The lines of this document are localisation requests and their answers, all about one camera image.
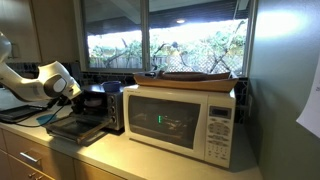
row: white microwave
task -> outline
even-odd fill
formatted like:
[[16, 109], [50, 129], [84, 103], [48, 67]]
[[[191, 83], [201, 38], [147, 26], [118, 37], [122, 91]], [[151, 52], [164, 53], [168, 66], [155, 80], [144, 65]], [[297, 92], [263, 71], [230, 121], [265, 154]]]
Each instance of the white microwave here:
[[229, 167], [236, 98], [230, 93], [148, 86], [123, 90], [125, 134], [133, 140]]

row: black tray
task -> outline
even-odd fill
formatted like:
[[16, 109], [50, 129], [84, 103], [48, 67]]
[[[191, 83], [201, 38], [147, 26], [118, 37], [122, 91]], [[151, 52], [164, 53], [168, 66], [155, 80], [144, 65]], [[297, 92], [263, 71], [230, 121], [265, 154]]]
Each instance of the black tray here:
[[19, 122], [21, 118], [30, 117], [34, 114], [46, 110], [46, 107], [33, 105], [23, 105], [11, 109], [6, 109], [0, 111], [0, 121], [5, 121], [7, 123], [16, 123]]

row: kitchen counter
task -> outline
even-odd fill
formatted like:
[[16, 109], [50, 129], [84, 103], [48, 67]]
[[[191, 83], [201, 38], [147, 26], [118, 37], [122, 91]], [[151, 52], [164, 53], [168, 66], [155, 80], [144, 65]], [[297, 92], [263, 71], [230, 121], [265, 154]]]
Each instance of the kitchen counter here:
[[[18, 101], [8, 90], [0, 89], [0, 109], [8, 109], [25, 104]], [[29, 103], [45, 105], [46, 102]], [[21, 124], [38, 125], [36, 118], [54, 113], [59, 107], [34, 115]], [[70, 106], [57, 113], [58, 118], [71, 112]], [[0, 128], [62, 152], [100, 169], [126, 179], [217, 179], [217, 180], [262, 180], [248, 143], [243, 125], [234, 129], [231, 165], [229, 169], [206, 164], [191, 158], [151, 147], [125, 136], [107, 134], [88, 147], [54, 138], [43, 127], [26, 128], [0, 123]]]

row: cable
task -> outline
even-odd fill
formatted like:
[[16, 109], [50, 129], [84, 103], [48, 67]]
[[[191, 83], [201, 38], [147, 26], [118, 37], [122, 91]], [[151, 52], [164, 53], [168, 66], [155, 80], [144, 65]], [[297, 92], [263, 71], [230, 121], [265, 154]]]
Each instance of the cable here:
[[44, 123], [42, 123], [42, 124], [39, 124], [39, 125], [36, 125], [36, 126], [29, 126], [29, 125], [24, 125], [24, 124], [15, 123], [15, 125], [17, 125], [17, 126], [22, 126], [22, 127], [29, 127], [29, 128], [41, 127], [41, 126], [43, 126], [43, 125], [48, 124], [48, 123], [52, 120], [52, 118], [53, 118], [63, 107], [64, 107], [64, 105], [61, 106], [54, 114], [52, 114], [52, 116], [51, 116], [46, 122], [44, 122]]

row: white wall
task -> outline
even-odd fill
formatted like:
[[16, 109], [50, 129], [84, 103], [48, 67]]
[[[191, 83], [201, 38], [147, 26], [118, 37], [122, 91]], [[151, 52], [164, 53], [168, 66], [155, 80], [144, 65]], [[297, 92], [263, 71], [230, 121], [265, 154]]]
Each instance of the white wall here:
[[253, 106], [246, 127], [262, 175], [319, 180], [320, 138], [296, 119], [318, 63], [320, 1], [259, 0], [256, 20], [249, 71]]

